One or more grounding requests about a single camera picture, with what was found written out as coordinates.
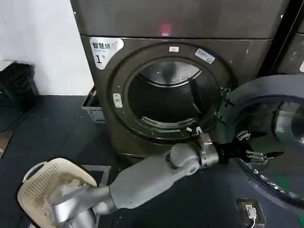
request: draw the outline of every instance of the basket handle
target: basket handle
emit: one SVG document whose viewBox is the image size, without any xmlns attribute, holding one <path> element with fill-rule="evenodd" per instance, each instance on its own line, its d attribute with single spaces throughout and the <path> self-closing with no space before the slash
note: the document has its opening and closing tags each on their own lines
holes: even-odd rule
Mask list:
<svg viewBox="0 0 304 228">
<path fill-rule="evenodd" d="M 34 165 L 32 168 L 30 168 L 30 170 L 24 175 L 24 178 L 22 180 L 22 183 L 25 183 L 29 177 L 29 175 L 36 169 L 38 168 L 39 166 L 41 165 L 45 165 L 47 162 L 46 161 L 43 161 L 43 162 L 40 162 L 36 165 Z"/>
</svg>

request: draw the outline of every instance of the dark floor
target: dark floor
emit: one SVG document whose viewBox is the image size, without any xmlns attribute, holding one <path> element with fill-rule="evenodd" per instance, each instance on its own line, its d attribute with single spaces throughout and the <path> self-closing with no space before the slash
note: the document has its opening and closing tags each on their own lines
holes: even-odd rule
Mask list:
<svg viewBox="0 0 304 228">
<path fill-rule="evenodd" d="M 16 126 L 0 160 L 0 228 L 28 228 L 15 192 L 26 171 L 54 156 L 78 164 L 111 166 L 110 178 L 127 166 L 118 162 L 105 125 L 92 122 L 80 109 L 83 97 L 43 97 L 32 113 L 19 119 L 0 119 L 0 131 Z M 245 228 L 236 205 L 238 198 L 256 199 L 266 217 L 265 228 L 300 228 L 297 216 L 256 192 L 237 166 L 216 167 L 184 178 L 133 210 L 123 209 L 100 219 L 103 228 Z"/>
</svg>

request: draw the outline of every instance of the washing machine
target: washing machine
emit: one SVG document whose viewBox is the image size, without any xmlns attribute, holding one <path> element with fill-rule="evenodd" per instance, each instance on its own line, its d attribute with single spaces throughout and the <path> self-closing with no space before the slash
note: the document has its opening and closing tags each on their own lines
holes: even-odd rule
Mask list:
<svg viewBox="0 0 304 228">
<path fill-rule="evenodd" d="M 288 0 L 71 0 L 111 141 L 142 158 L 194 143 L 256 78 Z"/>
<path fill-rule="evenodd" d="M 256 78 L 289 1 L 71 3 L 120 155 L 196 146 L 193 126 L 218 143 L 247 132 L 252 151 L 268 157 L 265 165 L 239 161 L 244 181 L 304 215 L 304 77 Z"/>
</svg>

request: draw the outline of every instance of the white wall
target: white wall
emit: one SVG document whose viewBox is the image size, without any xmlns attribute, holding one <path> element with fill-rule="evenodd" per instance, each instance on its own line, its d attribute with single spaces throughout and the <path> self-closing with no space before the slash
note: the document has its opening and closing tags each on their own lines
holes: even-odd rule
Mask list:
<svg viewBox="0 0 304 228">
<path fill-rule="evenodd" d="M 93 86 L 69 0 L 1 0 L 0 59 L 34 63 L 42 95 L 86 95 Z"/>
</svg>

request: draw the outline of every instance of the open door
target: open door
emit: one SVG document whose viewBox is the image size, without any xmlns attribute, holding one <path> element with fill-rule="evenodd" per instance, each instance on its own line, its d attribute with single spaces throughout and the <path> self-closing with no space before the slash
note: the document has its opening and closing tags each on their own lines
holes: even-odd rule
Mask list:
<svg viewBox="0 0 304 228">
<path fill-rule="evenodd" d="M 260 165 L 239 161 L 253 187 L 274 203 L 304 215 L 304 76 L 275 75 L 246 83 L 226 97 L 218 111 L 217 141 L 241 132 Z"/>
</svg>

